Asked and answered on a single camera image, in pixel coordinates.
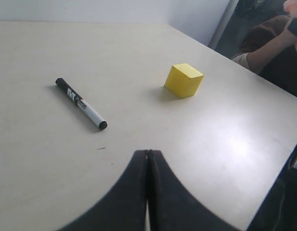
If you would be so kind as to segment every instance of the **table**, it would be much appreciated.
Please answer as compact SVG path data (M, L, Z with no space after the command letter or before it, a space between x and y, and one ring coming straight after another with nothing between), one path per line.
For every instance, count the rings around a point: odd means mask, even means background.
M183 100L162 87L179 63L205 75ZM296 142L297 98L170 26L0 22L0 231L69 223L138 149L162 150L204 206L245 230Z

